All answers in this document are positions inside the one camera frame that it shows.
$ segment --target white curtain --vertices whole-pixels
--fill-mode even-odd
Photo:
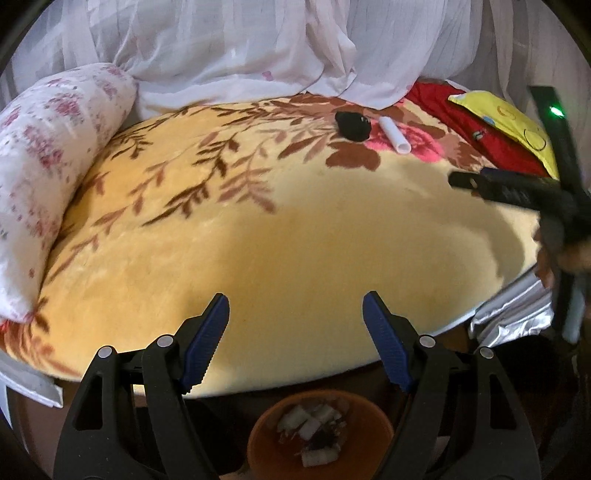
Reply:
[[[383,108],[420,76],[489,90],[535,118],[526,85],[554,85],[591,159],[591,68],[541,0],[55,0],[0,77],[0,108],[96,61],[138,79],[133,121],[302,91]]]

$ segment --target floral blanket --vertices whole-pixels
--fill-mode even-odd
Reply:
[[[335,111],[374,123],[354,143]],[[412,145],[392,150],[388,115]],[[217,395],[375,361],[361,300],[378,290],[421,332],[448,325],[534,262],[534,215],[447,185],[490,166],[411,102],[377,112],[313,95],[190,106],[111,140],[64,217],[32,323],[2,347],[78,380],[95,352],[141,349],[221,291]]]

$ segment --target blue gripper pad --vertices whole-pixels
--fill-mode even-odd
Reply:
[[[369,292],[363,298],[362,310],[363,321],[378,350],[389,380],[408,393],[414,384],[414,379],[409,371],[408,348],[411,349],[412,346],[408,345],[407,342],[405,348],[402,339],[398,337],[390,324],[389,318],[392,317],[394,322],[400,319],[408,323],[408,320],[404,317],[392,315],[374,291]]]
[[[187,348],[184,357],[184,372],[180,380],[187,392],[203,381],[207,367],[213,358],[228,320],[230,302],[225,295],[217,294],[203,312],[201,327]]]

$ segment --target red cloth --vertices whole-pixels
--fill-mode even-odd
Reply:
[[[407,93],[406,98],[455,130],[495,167],[540,177],[549,176],[542,163],[532,152],[464,107],[447,100],[450,95],[460,93],[464,92],[448,83],[416,82]]]

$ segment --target person's hand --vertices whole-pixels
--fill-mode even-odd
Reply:
[[[534,240],[541,242],[540,230],[535,233]],[[566,247],[558,255],[557,262],[562,270],[569,273],[591,272],[591,240]],[[538,251],[538,263],[535,274],[545,288],[552,288],[554,285],[554,274],[550,267],[550,254],[543,244]],[[585,316],[587,318],[591,317],[591,299],[587,299]]]

